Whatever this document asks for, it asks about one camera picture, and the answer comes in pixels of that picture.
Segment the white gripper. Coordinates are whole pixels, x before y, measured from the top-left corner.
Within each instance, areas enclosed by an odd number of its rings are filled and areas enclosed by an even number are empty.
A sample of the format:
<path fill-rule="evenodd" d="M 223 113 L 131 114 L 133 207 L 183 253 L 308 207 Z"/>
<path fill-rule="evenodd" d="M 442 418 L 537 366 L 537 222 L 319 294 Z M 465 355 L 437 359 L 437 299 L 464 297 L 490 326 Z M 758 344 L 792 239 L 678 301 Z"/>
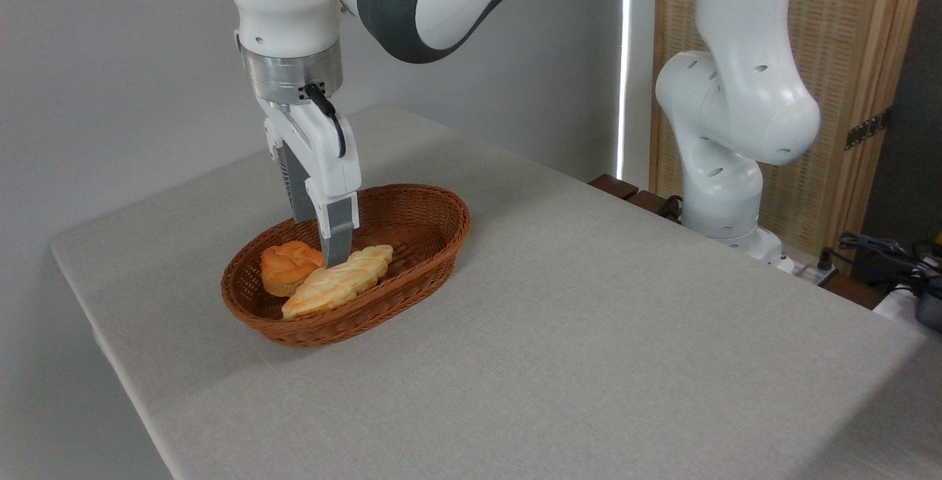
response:
<path fill-rule="evenodd" d="M 350 257 L 360 227 L 362 174 L 349 121 L 327 117 L 315 104 L 279 105 L 258 98 L 269 151 L 277 159 L 297 224 L 316 219 L 327 268 Z"/>

